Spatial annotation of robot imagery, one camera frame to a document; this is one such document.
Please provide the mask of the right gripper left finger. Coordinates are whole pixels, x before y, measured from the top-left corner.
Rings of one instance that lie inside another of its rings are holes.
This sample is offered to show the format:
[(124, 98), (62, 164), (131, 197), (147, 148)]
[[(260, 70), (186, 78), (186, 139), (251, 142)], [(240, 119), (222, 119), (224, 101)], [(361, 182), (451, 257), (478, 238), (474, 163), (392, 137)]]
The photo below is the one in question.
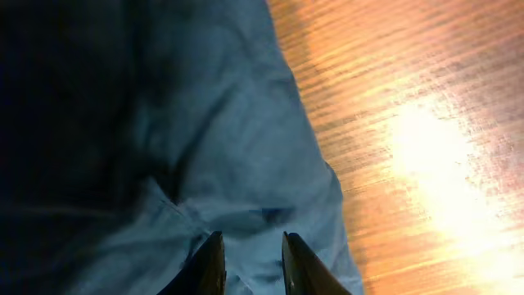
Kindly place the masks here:
[(224, 295), (224, 241), (215, 231), (158, 295)]

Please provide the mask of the navy blue shorts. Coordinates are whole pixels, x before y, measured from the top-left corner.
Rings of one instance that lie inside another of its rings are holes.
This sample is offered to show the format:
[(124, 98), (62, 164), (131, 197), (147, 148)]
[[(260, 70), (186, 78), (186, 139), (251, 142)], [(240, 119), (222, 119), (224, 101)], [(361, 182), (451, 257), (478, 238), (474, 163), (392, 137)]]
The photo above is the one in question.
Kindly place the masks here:
[(2, 293), (177, 294), (218, 231), (228, 294), (291, 233), (361, 294), (341, 201), (267, 2), (2, 2)]

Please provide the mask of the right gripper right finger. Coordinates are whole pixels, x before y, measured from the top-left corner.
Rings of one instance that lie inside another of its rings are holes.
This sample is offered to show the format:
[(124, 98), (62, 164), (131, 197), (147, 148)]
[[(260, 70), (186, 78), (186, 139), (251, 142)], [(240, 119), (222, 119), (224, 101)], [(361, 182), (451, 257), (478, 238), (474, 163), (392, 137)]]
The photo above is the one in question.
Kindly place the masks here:
[(286, 295), (351, 295), (297, 233), (282, 236)]

